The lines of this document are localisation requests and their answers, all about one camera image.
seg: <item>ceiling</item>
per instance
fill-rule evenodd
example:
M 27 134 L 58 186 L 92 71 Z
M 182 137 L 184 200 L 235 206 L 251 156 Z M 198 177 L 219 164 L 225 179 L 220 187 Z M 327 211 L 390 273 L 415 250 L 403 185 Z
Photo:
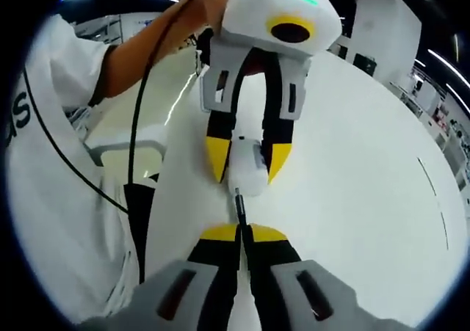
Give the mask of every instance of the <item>ceiling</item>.
M 344 34 L 352 31 L 355 0 L 330 0 L 343 20 Z M 449 72 L 427 50 L 430 48 L 451 62 L 464 76 L 470 76 L 469 18 L 463 9 L 465 0 L 403 0 L 422 22 L 422 34 L 417 58 L 426 64 L 424 71 L 439 84 L 448 82 L 470 105 L 470 90 Z M 171 5 L 164 0 L 70 0 L 59 6 L 68 21 L 87 21 L 108 14 L 162 11 Z M 458 36 L 459 59 L 455 52 Z

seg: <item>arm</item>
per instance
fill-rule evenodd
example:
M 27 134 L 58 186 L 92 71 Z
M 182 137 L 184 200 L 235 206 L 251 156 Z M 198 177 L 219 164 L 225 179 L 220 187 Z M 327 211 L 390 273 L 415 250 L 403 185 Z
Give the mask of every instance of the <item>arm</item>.
M 168 21 L 187 0 L 180 0 L 165 10 L 149 26 L 109 53 L 99 83 L 105 98 L 112 98 L 138 82 L 144 73 L 148 57 Z M 157 63 L 204 24 L 220 25 L 227 0 L 194 0 L 171 27 L 153 63 Z

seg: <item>hand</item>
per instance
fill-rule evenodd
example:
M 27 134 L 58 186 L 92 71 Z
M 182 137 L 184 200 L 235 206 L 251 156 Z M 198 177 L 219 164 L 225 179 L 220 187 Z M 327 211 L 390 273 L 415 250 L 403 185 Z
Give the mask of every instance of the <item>hand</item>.
M 207 24 L 211 26 L 215 34 L 220 33 L 222 19 L 228 0 L 203 0 Z

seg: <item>black cable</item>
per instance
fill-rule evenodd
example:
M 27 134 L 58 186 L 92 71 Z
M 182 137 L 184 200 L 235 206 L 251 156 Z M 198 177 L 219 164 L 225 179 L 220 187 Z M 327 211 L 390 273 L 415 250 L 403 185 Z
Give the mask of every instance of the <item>black cable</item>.
M 43 118 L 41 117 L 39 111 L 37 110 L 35 98 L 32 95 L 31 91 L 31 86 L 29 85 L 29 80 L 28 80 L 28 73 L 26 72 L 26 68 L 23 69 L 23 76 L 24 76 L 24 82 L 26 84 L 26 90 L 28 91 L 29 98 L 31 99 L 31 105 L 32 108 L 35 111 L 37 121 L 39 122 L 41 128 L 44 131 L 44 134 L 46 134 L 49 142 L 51 143 L 52 147 L 55 149 L 57 154 L 60 156 L 60 158 L 69 166 L 69 168 L 72 170 L 73 173 L 75 173 L 77 176 L 79 176 L 91 189 L 93 189 L 95 192 L 97 192 L 100 196 L 102 196 L 104 199 L 108 200 L 112 205 L 115 207 L 119 208 L 122 212 L 125 212 L 126 214 L 129 213 L 127 208 L 124 208 L 121 204 L 117 203 L 115 200 L 113 200 L 111 197 L 109 197 L 105 192 L 103 192 L 101 189 L 99 189 L 95 184 L 91 183 L 84 175 L 80 173 L 76 169 L 76 167 L 67 159 L 67 157 L 64 155 L 64 153 L 59 149 L 57 146 L 57 143 L 54 141 L 54 138 L 52 137 L 51 133 L 49 133 L 48 129 L 46 128 L 46 125 L 44 124 Z
M 134 153 L 135 153 L 135 139 L 137 136 L 137 124 L 139 122 L 140 107 L 142 105 L 142 97 L 147 84 L 148 76 L 153 67 L 153 61 L 155 60 L 156 55 L 159 52 L 160 47 L 162 47 L 163 41 L 165 40 L 168 32 L 170 31 L 172 25 L 180 17 L 180 15 L 188 8 L 189 4 L 194 0 L 187 0 L 181 6 L 178 12 L 175 13 L 173 17 L 168 21 L 168 24 L 164 28 L 163 33 L 160 35 L 160 38 L 157 40 L 155 47 L 153 48 L 150 56 L 148 57 L 147 65 L 145 66 L 144 75 L 142 77 L 142 82 L 140 83 L 139 92 L 137 93 L 137 99 L 135 101 L 134 116 L 132 118 L 132 127 L 131 127 L 131 141 L 129 144 L 129 165 L 128 165 L 128 183 L 132 184 L 134 182 Z

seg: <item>person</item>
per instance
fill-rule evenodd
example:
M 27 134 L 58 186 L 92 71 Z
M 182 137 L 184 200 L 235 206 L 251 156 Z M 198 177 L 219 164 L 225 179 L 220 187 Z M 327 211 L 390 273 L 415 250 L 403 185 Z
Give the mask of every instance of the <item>person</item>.
M 126 206 L 122 187 L 94 165 L 63 108 L 96 105 L 139 81 L 156 41 L 186 1 L 180 0 L 117 47 L 79 39 L 59 15 L 48 18 L 11 95 L 6 168 L 12 226 L 38 283 L 73 323 L 108 316 L 129 303 L 138 284 L 137 256 L 126 214 L 87 186 L 59 157 L 39 124 L 32 100 L 70 162 Z M 217 31 L 226 2 L 191 2 L 153 62 L 206 24 Z

